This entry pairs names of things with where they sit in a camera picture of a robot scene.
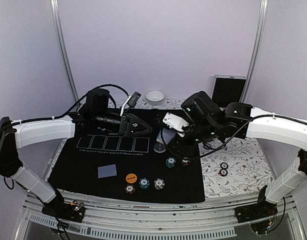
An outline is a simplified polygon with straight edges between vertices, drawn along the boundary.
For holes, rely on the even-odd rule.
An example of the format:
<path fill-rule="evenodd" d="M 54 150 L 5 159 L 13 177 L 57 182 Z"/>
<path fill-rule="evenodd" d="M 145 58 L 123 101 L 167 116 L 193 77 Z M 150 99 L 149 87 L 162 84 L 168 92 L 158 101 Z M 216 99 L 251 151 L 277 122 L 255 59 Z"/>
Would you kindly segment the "blue playing card deck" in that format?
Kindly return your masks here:
<path fill-rule="evenodd" d="M 177 135 L 177 133 L 174 130 L 164 128 L 158 132 L 156 142 L 160 144 L 165 142 L 168 145 L 174 139 L 175 135 Z"/>

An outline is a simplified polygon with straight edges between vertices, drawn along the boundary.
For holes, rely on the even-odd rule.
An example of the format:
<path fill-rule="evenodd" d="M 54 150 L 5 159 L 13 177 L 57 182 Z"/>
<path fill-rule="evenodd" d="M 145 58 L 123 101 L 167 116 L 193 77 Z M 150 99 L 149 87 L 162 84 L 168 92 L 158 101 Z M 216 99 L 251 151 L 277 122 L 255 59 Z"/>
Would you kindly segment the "clear acrylic dealer button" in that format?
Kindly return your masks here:
<path fill-rule="evenodd" d="M 157 142 L 154 147 L 153 147 L 153 150 L 156 152 L 156 153 L 159 153 L 159 154 L 162 154 L 166 151 L 166 147 L 164 144 L 161 144 L 159 142 Z"/>

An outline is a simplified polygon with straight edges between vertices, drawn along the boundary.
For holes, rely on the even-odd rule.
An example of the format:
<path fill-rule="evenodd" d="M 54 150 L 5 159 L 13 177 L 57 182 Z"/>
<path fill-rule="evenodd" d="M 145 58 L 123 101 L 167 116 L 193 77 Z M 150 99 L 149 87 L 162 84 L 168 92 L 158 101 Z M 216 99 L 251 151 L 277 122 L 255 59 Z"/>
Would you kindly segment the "green chip stack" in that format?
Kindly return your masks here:
<path fill-rule="evenodd" d="M 139 180 L 139 186 L 141 189 L 147 189 L 150 186 L 150 181 L 147 178 L 141 178 Z"/>
<path fill-rule="evenodd" d="M 165 161 L 165 165 L 168 168 L 173 168 L 176 165 L 177 160 L 174 157 L 168 157 Z"/>

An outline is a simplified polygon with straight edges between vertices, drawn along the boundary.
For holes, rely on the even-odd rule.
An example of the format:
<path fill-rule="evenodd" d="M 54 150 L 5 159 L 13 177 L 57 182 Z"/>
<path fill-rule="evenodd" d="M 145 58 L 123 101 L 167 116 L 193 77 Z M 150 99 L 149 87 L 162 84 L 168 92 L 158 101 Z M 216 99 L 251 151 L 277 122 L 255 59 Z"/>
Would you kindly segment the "red black chip stack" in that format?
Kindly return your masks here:
<path fill-rule="evenodd" d="M 229 166 L 226 162 L 222 162 L 220 164 L 220 170 L 219 170 L 218 174 L 222 177 L 226 177 L 228 175 L 228 171 L 227 171 L 228 167 Z"/>

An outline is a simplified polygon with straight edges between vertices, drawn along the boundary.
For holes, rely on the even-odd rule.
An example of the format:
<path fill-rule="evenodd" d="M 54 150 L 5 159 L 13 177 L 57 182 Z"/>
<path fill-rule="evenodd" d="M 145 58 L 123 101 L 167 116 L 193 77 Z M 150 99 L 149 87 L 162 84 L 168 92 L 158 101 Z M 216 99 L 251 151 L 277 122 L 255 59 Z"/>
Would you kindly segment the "orange big blind button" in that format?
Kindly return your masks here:
<path fill-rule="evenodd" d="M 125 177 L 125 180 L 128 184 L 134 184 L 137 182 L 137 175 L 134 174 L 134 173 L 129 173 L 126 177 Z"/>

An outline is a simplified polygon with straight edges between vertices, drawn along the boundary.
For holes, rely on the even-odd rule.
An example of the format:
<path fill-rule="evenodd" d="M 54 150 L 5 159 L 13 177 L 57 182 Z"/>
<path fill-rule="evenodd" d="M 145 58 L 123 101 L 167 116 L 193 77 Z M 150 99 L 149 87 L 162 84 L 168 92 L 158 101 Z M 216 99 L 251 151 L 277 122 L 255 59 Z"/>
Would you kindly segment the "dealt cards front player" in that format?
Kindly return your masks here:
<path fill-rule="evenodd" d="M 117 175 L 117 168 L 115 164 L 100 166 L 97 168 L 97 177 L 99 179 L 114 177 Z"/>

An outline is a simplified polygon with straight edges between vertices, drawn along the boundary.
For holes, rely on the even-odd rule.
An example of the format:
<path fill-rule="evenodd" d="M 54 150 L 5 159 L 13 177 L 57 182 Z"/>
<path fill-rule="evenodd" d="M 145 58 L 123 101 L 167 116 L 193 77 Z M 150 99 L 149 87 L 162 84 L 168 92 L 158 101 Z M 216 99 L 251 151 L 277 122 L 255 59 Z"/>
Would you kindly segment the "green chip stack front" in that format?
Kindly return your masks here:
<path fill-rule="evenodd" d="M 150 186 L 150 181 L 147 178 L 141 178 L 139 180 L 139 186 L 141 189 L 147 189 Z"/>

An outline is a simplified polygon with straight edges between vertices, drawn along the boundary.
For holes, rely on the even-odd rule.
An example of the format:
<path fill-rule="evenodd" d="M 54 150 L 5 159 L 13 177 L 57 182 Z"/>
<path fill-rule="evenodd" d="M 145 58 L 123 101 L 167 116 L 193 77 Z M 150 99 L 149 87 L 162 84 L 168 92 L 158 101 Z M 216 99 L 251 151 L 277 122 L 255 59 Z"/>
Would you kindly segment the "blue peach stack front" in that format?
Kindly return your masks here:
<path fill-rule="evenodd" d="M 154 181 L 154 187 L 157 189 L 157 190 L 162 190 L 164 187 L 165 187 L 165 181 L 161 178 L 157 178 L 155 181 Z"/>

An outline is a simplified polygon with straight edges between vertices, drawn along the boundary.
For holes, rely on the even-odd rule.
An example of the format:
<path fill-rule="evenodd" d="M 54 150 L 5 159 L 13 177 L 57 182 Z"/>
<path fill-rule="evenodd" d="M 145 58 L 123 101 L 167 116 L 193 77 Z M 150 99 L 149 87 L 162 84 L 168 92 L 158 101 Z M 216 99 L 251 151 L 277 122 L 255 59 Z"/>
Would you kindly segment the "red black stack front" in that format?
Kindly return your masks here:
<path fill-rule="evenodd" d="M 132 184 L 127 184 L 124 189 L 125 189 L 125 192 L 130 195 L 136 191 L 135 186 Z"/>

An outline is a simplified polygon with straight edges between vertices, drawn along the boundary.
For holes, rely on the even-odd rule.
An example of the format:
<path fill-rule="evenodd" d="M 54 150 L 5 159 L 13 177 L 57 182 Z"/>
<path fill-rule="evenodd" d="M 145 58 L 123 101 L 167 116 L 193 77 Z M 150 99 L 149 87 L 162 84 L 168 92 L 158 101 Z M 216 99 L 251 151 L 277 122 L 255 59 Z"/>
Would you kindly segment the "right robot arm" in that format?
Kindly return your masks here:
<path fill-rule="evenodd" d="M 176 141 L 186 157 L 196 144 L 214 139 L 226 144 L 235 137 L 271 140 L 299 148 L 293 164 L 259 193 L 257 203 L 252 206 L 256 218 L 263 218 L 272 205 L 307 179 L 307 120 L 239 102 L 232 102 L 222 110 L 204 91 L 188 97 L 181 108 L 192 125 Z"/>

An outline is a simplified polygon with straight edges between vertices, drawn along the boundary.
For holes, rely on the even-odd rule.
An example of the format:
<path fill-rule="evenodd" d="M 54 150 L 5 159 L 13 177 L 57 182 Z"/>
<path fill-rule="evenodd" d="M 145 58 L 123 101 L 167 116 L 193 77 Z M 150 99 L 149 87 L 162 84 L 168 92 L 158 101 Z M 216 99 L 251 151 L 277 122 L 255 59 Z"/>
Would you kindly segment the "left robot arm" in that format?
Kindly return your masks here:
<path fill-rule="evenodd" d="M 20 160 L 18 150 L 37 143 L 71 139 L 91 130 L 105 130 L 131 138 L 152 132 L 141 118 L 120 110 L 109 110 L 113 101 L 105 85 L 88 91 L 85 104 L 78 110 L 71 108 L 62 115 L 26 120 L 0 120 L 0 175 L 11 178 L 36 195 L 57 217 L 68 213 L 63 196 L 42 180 Z"/>

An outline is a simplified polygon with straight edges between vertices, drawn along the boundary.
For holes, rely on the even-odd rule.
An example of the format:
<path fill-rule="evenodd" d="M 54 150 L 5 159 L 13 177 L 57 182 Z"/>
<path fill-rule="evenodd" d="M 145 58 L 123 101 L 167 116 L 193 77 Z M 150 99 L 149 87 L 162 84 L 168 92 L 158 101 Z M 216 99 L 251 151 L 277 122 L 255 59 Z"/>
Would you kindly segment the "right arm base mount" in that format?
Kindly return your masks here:
<path fill-rule="evenodd" d="M 267 201 L 266 193 L 267 185 L 265 185 L 259 192 L 257 202 L 245 206 L 236 207 L 234 215 L 238 223 L 250 222 L 262 219 L 269 216 L 274 216 L 278 213 L 277 204 Z"/>

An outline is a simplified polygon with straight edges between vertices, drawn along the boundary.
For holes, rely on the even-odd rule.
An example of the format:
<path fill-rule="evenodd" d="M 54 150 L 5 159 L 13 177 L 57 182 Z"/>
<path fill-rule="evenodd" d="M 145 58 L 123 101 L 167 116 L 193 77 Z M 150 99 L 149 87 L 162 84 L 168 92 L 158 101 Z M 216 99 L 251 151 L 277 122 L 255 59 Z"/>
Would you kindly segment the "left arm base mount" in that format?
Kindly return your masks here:
<path fill-rule="evenodd" d="M 62 198 L 54 198 L 51 202 L 43 204 L 41 212 L 58 220 L 82 223 L 85 211 L 85 205 L 81 201 L 73 200 L 66 203 Z"/>

